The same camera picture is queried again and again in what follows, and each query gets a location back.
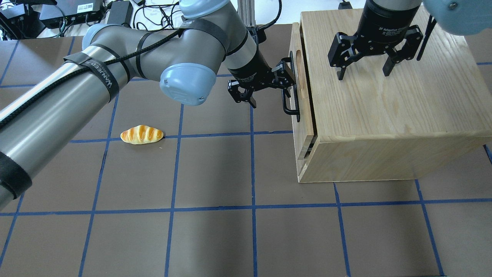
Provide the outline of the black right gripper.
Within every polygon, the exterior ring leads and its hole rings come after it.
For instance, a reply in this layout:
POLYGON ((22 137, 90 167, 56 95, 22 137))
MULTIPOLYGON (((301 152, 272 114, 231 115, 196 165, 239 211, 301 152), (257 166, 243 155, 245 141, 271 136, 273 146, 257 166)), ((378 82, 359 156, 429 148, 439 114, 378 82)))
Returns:
POLYGON ((357 52, 387 52, 385 77, 401 61, 413 59, 423 38, 418 25, 410 26, 418 9, 418 0, 367 0, 356 33, 336 33, 327 54, 330 66, 340 69, 338 80, 343 80, 353 45, 357 52), (402 48, 395 50, 403 39, 402 48))

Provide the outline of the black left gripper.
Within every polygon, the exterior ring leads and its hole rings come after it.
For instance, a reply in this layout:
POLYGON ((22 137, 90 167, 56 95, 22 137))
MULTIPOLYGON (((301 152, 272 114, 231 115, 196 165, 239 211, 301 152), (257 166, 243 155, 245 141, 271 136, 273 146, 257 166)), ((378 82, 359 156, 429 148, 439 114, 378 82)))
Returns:
POLYGON ((257 108, 253 92, 265 89, 273 83, 274 89, 286 91, 286 96, 291 97, 289 87, 296 84, 293 70, 288 66, 292 60, 281 60, 274 68, 267 64, 260 52, 256 52, 253 58, 241 68, 228 68, 236 80, 229 80, 227 91, 237 103, 247 102, 252 108, 257 108))

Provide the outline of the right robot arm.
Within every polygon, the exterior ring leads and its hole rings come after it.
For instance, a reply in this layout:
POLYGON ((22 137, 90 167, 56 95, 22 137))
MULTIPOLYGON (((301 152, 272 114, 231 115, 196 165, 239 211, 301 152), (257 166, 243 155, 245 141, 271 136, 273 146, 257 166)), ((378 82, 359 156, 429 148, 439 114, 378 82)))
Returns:
POLYGON ((490 0, 367 0, 353 35, 336 33, 327 54, 343 80, 346 69, 363 57, 388 56, 383 74, 404 60, 420 60, 439 25, 452 35, 474 35, 492 26, 490 0))

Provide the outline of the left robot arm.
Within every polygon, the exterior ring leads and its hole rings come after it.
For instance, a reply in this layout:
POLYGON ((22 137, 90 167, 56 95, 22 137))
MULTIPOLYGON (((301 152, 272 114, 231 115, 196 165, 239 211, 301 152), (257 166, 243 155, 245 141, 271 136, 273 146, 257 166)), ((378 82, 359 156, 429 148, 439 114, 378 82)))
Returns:
POLYGON ((236 102, 253 92, 287 93, 296 83, 282 58, 269 67, 259 45, 264 27, 246 27, 228 0, 181 0, 183 23, 170 35, 114 24, 88 28, 82 51, 1 111, 1 208, 19 198, 49 161, 133 77, 158 81, 172 100, 202 105, 221 64, 236 102))

